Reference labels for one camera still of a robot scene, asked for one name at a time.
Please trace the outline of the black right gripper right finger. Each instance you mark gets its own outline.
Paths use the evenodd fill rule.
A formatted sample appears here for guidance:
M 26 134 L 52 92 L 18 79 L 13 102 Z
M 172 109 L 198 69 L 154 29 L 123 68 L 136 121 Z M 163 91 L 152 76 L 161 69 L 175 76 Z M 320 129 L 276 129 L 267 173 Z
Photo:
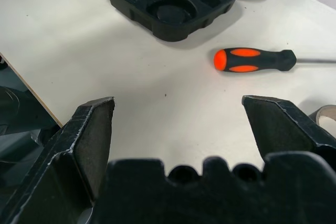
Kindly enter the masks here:
M 336 138 L 288 100 L 245 95 L 246 111 L 259 153 L 306 151 L 336 159 Z

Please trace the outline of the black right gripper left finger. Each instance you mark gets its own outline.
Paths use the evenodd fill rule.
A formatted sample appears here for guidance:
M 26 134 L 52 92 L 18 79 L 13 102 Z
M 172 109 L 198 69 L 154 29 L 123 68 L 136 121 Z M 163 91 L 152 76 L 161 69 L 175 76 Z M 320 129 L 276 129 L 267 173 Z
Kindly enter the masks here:
M 105 97 L 76 109 L 5 204 L 0 224 L 77 224 L 100 193 L 114 107 L 114 97 Z

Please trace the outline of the orange and black screwdriver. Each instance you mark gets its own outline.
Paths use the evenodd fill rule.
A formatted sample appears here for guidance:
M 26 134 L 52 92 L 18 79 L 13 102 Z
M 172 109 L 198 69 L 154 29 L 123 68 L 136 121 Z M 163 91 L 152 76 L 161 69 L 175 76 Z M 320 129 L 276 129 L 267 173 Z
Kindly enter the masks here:
M 213 62 L 218 71 L 248 73 L 272 69 L 286 72 L 297 63 L 336 63 L 336 60 L 297 58 L 292 50 L 274 52 L 255 48 L 226 48 L 216 52 Z

